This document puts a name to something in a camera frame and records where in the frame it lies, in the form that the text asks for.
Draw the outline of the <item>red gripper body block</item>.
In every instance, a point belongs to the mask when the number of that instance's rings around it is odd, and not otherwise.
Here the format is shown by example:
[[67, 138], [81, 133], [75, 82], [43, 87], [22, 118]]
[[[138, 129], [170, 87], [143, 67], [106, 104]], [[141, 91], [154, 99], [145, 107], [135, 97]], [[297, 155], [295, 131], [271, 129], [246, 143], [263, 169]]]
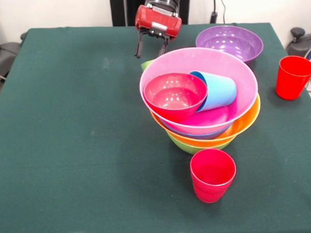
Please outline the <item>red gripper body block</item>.
[[180, 32], [182, 19], [165, 10], [159, 11], [157, 7], [140, 5], [136, 11], [135, 27], [137, 30], [144, 29], [148, 32], [154, 31], [154, 35], [176, 38]]

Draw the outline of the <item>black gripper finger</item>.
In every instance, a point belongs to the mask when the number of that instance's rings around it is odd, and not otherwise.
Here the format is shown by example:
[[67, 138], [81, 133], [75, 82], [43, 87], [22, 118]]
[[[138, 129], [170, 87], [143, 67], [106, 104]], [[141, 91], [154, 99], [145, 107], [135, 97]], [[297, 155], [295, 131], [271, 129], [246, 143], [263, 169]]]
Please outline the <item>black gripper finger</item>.
[[138, 31], [138, 40], [137, 40], [137, 46], [135, 50], [134, 56], [136, 58], [140, 58], [142, 54], [142, 49], [143, 49], [143, 43], [142, 43], [142, 37], [144, 35], [144, 32], [142, 30]]
[[170, 37], [166, 35], [166, 36], [162, 36], [161, 38], [163, 39], [163, 45], [159, 51], [159, 54], [163, 55], [167, 51]]

